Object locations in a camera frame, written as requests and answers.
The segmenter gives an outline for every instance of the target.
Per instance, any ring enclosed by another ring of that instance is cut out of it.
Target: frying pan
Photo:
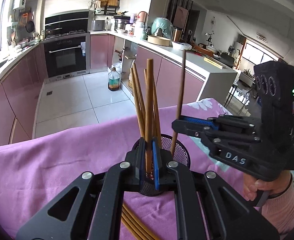
[[[33,21],[27,22],[26,30],[28,33],[32,33],[34,31],[34,22]]]

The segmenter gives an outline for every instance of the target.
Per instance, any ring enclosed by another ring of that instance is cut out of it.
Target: plastic bottle
[[[108,74],[108,88],[111,91],[117,91],[120,88],[120,74],[116,71],[115,67]]]

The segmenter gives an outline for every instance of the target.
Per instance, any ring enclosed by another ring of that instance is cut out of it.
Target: countertop
[[[9,70],[15,65],[17,64],[26,54],[28,54],[31,50],[33,50],[35,47],[37,47],[39,45],[39,43],[28,47],[24,50],[22,50],[21,52],[19,52],[16,58],[8,60],[1,68],[0,68],[0,80],[4,77],[4,75],[6,73],[9,72]]]
[[[116,37],[122,38],[122,39],[126,39],[129,40],[131,42],[134,42],[136,44],[139,44],[141,46],[144,46],[148,49],[154,50],[155,52],[164,55],[165,57],[168,57],[178,63],[182,63],[183,61],[183,52],[180,50],[176,50],[173,49],[172,47],[165,47],[165,46],[159,46],[159,45],[155,45],[152,43],[149,43],[148,41],[145,40],[139,40],[136,37],[134,37],[133,35],[129,35],[127,33],[121,34],[118,32],[114,32],[114,31],[96,31],[90,32],[91,35],[95,35],[95,34],[111,34],[114,35]],[[211,60],[215,61],[216,63],[220,64],[221,66],[223,66],[224,64],[210,58]],[[224,65],[225,68],[220,69],[206,61],[204,61],[204,57],[196,55],[194,53],[187,53],[186,55],[186,67],[190,68],[191,70],[195,71],[196,73],[204,76],[204,77],[208,77],[211,73],[236,73],[235,70],[227,67],[226,65]]]

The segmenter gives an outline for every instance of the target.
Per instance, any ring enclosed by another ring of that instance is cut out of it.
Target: plastic bag
[[[168,19],[157,17],[151,26],[151,33],[153,35],[154,35],[155,31],[157,30],[157,28],[162,29],[165,38],[173,40],[174,27]]]
[[[172,41],[172,45],[173,45],[173,49],[176,49],[176,50],[190,50],[192,49],[192,46],[188,43],[181,43],[181,42],[173,42]]]

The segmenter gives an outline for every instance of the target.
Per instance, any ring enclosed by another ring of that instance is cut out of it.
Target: oven
[[[47,82],[90,72],[90,34],[51,38],[44,42]]]

